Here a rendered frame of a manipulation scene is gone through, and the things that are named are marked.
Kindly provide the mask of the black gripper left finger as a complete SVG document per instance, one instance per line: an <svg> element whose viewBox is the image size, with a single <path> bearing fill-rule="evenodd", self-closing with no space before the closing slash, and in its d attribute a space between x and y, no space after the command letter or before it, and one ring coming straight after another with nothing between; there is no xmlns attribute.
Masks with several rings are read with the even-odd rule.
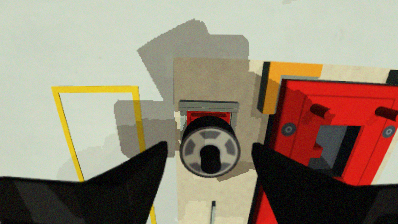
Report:
<svg viewBox="0 0 398 224"><path fill-rule="evenodd" d="M0 223L146 224L168 155L161 141L81 182L0 177Z"/></svg>

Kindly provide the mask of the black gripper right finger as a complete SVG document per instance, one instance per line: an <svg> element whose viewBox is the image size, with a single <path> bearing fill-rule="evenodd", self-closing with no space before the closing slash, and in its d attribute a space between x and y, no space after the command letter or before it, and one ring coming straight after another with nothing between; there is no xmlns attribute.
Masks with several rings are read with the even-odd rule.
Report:
<svg viewBox="0 0 398 224"><path fill-rule="evenodd" d="M278 224L374 224L398 213L398 184L343 183L260 143L251 156Z"/></svg>

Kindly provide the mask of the black wheel with grey hub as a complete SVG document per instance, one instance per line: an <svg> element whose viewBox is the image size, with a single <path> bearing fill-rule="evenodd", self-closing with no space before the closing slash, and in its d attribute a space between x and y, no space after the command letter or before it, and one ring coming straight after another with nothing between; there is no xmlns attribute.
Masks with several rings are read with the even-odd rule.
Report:
<svg viewBox="0 0 398 224"><path fill-rule="evenodd" d="M207 145L219 149L221 169L207 174L201 168L201 149ZM216 116L202 116L185 129L179 150L180 160L191 173L205 178L220 177L230 172L238 163L241 148L233 128Z"/></svg>

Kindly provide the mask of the yellow rectangular outline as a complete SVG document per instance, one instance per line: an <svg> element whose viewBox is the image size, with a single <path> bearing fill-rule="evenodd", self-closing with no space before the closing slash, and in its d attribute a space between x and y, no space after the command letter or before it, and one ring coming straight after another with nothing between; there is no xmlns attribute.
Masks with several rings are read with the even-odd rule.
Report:
<svg viewBox="0 0 398 224"><path fill-rule="evenodd" d="M146 151L145 145L145 137L144 137L144 129L143 129L143 121L142 121L142 112L141 112L141 104L140 104L140 96L139 96L139 87L138 85L123 85L123 86L59 86L59 87L51 87L53 97L56 103L56 108L58 111L58 115L60 121L62 123L63 132L65 139L67 141L71 157L73 159L77 175L79 177L80 182L84 181L83 174L80 168L80 164L77 159L77 155L74 149L73 142L71 140L71 136L69 133L69 126L66 121L66 117L62 108L62 102L60 99L59 93L107 93L107 92L132 92L133 96L133 104L136 118L136 126L139 140L139 148L140 152ZM155 210L152 207L150 211L151 224L156 223Z"/></svg>

